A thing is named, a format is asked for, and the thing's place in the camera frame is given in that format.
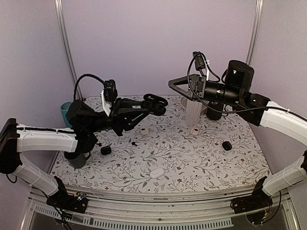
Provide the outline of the black round earbud case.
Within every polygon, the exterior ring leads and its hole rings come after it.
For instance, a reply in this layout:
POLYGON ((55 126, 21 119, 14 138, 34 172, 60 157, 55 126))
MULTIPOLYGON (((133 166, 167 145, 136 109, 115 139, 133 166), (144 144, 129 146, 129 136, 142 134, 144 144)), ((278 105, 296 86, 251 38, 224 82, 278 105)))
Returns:
POLYGON ((223 149, 226 150, 226 151, 229 151, 229 150, 232 149, 232 145, 231 145, 231 143, 230 143, 229 141, 224 141, 224 142, 222 143, 222 147, 223 147, 223 149))

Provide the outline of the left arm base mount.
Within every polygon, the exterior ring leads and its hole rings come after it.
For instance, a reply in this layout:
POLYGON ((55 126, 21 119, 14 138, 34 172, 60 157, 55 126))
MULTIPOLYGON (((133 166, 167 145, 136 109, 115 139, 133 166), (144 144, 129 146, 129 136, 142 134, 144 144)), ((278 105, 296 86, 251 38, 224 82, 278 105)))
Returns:
POLYGON ((84 214, 88 206, 87 198, 69 195, 67 192, 58 191, 54 195, 47 196, 47 204, 61 210, 84 214))

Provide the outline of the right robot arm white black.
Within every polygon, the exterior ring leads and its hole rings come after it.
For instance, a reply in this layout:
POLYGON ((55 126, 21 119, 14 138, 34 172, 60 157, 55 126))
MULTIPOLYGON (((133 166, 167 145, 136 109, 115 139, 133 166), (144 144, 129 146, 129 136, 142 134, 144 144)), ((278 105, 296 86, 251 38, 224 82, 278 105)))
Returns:
MULTIPOLYGON (((206 80, 198 74, 170 80, 168 86, 191 101, 215 102, 229 105, 233 112, 255 126, 270 128, 302 144, 307 143, 307 119, 285 109, 269 98, 250 93, 254 69, 248 64, 231 60, 225 72, 224 83, 206 80)), ((258 209, 267 197, 293 186, 307 178, 307 155, 281 171, 257 182, 248 205, 258 209)))

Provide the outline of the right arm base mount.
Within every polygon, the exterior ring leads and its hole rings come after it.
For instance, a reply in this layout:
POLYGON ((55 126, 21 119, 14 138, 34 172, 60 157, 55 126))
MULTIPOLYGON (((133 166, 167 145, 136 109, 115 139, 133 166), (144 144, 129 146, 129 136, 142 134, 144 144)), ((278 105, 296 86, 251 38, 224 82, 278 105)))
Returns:
POLYGON ((267 179, 267 176, 264 176, 256 183, 251 195, 231 200, 230 207, 234 210, 235 214, 269 207, 273 204, 271 196, 266 195, 262 190, 265 179, 267 179))

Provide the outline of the black oval case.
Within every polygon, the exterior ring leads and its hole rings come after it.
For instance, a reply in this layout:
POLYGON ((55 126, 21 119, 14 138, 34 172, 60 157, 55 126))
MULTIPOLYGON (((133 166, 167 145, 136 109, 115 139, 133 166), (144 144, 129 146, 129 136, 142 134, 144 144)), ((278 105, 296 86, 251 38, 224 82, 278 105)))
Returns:
POLYGON ((148 109, 151 114, 156 116, 164 115, 167 106, 168 101, 165 98, 150 93, 144 95, 141 102, 141 108, 148 109))

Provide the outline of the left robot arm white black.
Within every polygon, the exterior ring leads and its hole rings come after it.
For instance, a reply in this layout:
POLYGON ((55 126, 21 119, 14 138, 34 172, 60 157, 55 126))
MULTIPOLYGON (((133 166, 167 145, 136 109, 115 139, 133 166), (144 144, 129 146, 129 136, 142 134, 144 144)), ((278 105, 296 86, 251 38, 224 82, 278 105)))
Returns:
POLYGON ((74 101, 66 114, 70 128, 41 128, 18 124, 10 118, 0 132, 0 172, 34 186, 61 208, 71 204, 63 182, 30 162, 22 152, 63 151, 73 157, 90 152, 98 142, 95 134, 113 130, 118 136, 130 131, 152 113, 149 102, 118 99, 109 111, 95 111, 81 100, 74 101))

